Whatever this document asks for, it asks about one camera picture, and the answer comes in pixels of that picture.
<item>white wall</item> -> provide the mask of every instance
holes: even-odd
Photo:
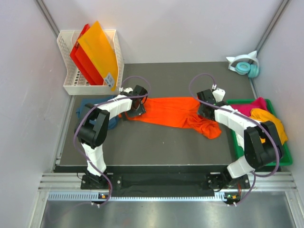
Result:
[[[2,0],[0,28],[0,221],[21,228],[54,156],[66,70],[33,0]]]
[[[253,51],[278,0],[45,0],[60,30],[117,29],[126,63],[211,62]]]
[[[292,0],[258,55],[259,95],[269,98],[289,138],[295,182],[304,201],[304,1]]]

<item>green bin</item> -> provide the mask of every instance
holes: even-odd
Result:
[[[254,101],[254,99],[233,99],[233,100],[227,100],[226,102],[229,105],[241,105],[241,104],[250,104]],[[274,116],[276,116],[276,112],[270,102],[270,100],[266,99],[266,103],[267,103],[267,109],[268,111],[273,114]],[[233,139],[233,145],[234,145],[234,149],[236,151],[236,156],[237,158],[240,158],[241,156],[244,155],[244,151],[242,149],[242,147],[238,146],[238,142],[237,142],[237,137],[234,131],[231,131],[232,133],[232,139]],[[288,149],[287,143],[285,142],[283,145],[283,148],[285,150],[285,155],[283,156],[283,158],[281,158],[280,160],[280,166],[287,166],[287,165],[291,165],[293,163],[293,159],[291,157],[290,151]],[[276,163],[272,162],[269,163],[267,166],[275,166]]]

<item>white plastic crate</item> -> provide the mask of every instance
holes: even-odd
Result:
[[[118,65],[118,78],[116,82],[116,90],[111,91],[111,88],[105,83],[103,85],[90,85],[82,73],[78,70],[75,63],[70,57],[72,48],[77,41],[81,31],[61,31],[57,38],[57,43],[66,65],[66,80],[63,87],[70,95],[114,95],[119,94],[124,72],[124,59],[120,49],[118,36],[116,30],[104,30],[111,47],[115,51],[117,65]]]

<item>headphones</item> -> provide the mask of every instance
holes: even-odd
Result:
[[[236,57],[227,57],[226,58],[229,62],[228,69],[234,72],[237,72],[240,75],[248,74],[249,78],[257,77],[260,69],[259,69],[259,62],[257,59],[257,51],[250,52],[248,55],[240,55]],[[233,67],[232,64],[238,62],[236,67]]]

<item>yellow folder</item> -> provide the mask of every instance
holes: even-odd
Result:
[[[78,43],[104,81],[114,91],[118,77],[116,55],[98,21],[78,39]]]

